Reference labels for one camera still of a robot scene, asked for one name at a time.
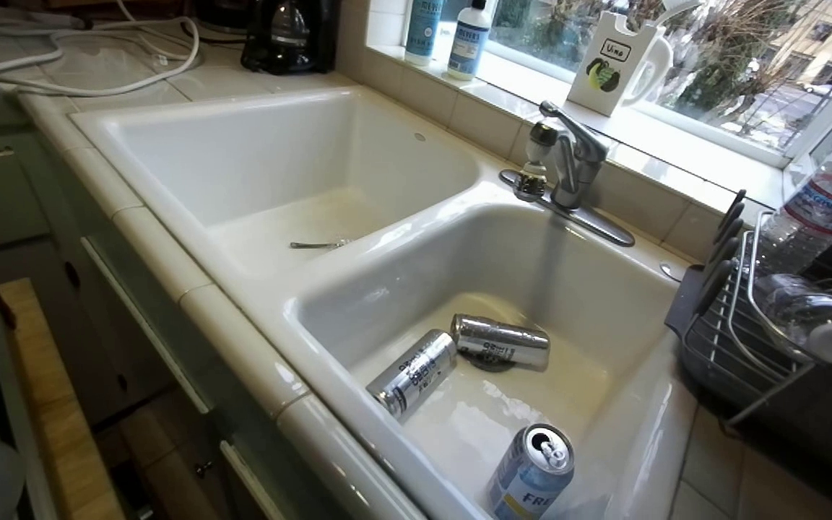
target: white tile countertop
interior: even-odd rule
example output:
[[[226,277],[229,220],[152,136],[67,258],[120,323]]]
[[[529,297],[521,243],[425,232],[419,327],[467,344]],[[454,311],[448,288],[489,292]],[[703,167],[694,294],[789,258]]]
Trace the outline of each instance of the white tile countertop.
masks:
[[[22,56],[29,43],[0,40],[0,58]],[[211,339],[226,365],[236,372],[258,404],[291,434],[291,438],[317,454],[323,483],[350,509],[352,516],[422,516],[422,509],[386,477],[386,472],[360,448],[360,443],[327,409],[307,386],[291,365],[269,344],[253,321],[213,282],[213,277],[184,251],[184,246],[159,223],[145,200],[120,180],[120,174],[94,149],[74,128],[73,116],[86,109],[188,105],[209,97],[245,97],[279,90],[313,90],[323,83],[356,83],[343,76],[258,76],[236,63],[239,47],[206,47],[203,66],[115,97],[57,97],[19,96],[34,128],[73,167],[99,209],[115,223],[128,243],[159,277],[164,292],[188,311],[188,318]],[[141,71],[162,69],[141,58],[135,47],[119,40],[90,40],[73,47],[57,66],[29,69],[29,77],[115,83]]]

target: faucet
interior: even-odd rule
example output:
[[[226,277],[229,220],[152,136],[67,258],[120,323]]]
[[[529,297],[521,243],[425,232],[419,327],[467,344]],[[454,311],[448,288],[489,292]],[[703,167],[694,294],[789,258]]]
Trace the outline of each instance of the faucet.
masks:
[[[581,123],[574,123],[555,105],[538,105],[544,121],[532,123],[526,142],[526,167],[503,170],[500,180],[513,186],[513,194],[526,203],[549,209],[560,220],[573,220],[617,246],[633,246],[636,238],[604,213],[587,209],[587,196],[599,167],[607,162],[607,147],[594,142]],[[544,162],[558,145],[558,183],[549,186]]]

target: white sink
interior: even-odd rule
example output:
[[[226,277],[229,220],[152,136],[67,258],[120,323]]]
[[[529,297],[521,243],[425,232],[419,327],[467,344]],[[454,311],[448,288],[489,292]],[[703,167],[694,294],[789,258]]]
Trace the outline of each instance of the white sink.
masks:
[[[505,190],[463,196],[458,209],[372,248],[360,243],[366,259],[310,262],[253,311],[401,479],[419,479],[412,469],[427,460],[482,509],[510,437],[549,421],[578,451],[574,483],[549,516],[664,516],[691,407],[664,327],[677,285],[645,265],[640,251],[567,232]],[[448,330],[456,311],[545,330],[549,366],[486,372],[458,359],[395,424],[363,386],[427,330]]]
[[[482,174],[466,142],[359,86],[79,113],[79,128],[197,258],[245,277],[359,239]]]

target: cable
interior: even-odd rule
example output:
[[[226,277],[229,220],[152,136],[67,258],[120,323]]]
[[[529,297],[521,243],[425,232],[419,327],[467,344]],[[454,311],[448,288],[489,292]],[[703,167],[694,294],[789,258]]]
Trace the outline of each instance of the cable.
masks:
[[[128,17],[125,24],[100,24],[90,31],[79,31],[79,28],[40,28],[40,25],[0,25],[0,34],[11,34],[11,38],[40,38],[47,34],[50,40],[50,53],[40,53],[40,56],[25,56],[25,58],[16,58],[16,61],[0,61],[0,83],[11,83],[11,86],[19,86],[19,90],[32,90],[32,92],[57,92],[57,96],[74,96],[74,97],[105,97],[105,96],[125,96],[125,92],[135,92],[135,90],[145,90],[151,83],[159,83],[164,77],[174,77],[184,69],[191,69],[198,58],[198,28],[191,17],[171,17],[171,21],[135,21],[125,0],[115,0],[120,14]],[[152,25],[162,25],[162,24],[177,24],[177,25],[188,25],[191,31],[191,47],[188,53],[171,53],[164,50],[159,40],[164,43],[181,43],[171,34],[162,34],[157,31]],[[60,40],[70,40],[70,38],[125,38],[129,40],[129,28],[138,28],[141,34],[135,38],[138,47],[145,47],[148,53],[157,53],[162,61],[181,61],[180,66],[174,69],[164,69],[164,71],[157,71],[157,76],[148,76],[141,82],[132,82],[132,83],[119,83],[119,86],[105,86],[105,90],[80,90],[80,86],[67,86],[67,83],[51,83],[51,82],[22,82],[22,77],[6,77],[6,71],[11,69],[25,69],[25,66],[40,66],[40,63],[51,63],[51,61],[60,61],[64,58],[64,47]]]

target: window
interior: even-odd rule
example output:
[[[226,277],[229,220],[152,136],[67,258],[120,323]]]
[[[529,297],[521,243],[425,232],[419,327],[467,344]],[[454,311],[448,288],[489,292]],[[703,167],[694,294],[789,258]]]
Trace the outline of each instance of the window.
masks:
[[[445,17],[454,21],[463,5],[467,0],[448,0]],[[809,152],[832,129],[824,123],[832,121],[832,0],[705,0],[678,14],[662,5],[489,0],[489,53],[567,82],[601,11],[620,11],[629,25],[662,17],[677,63],[651,116],[700,128],[714,142],[737,138],[742,152],[772,165]]]

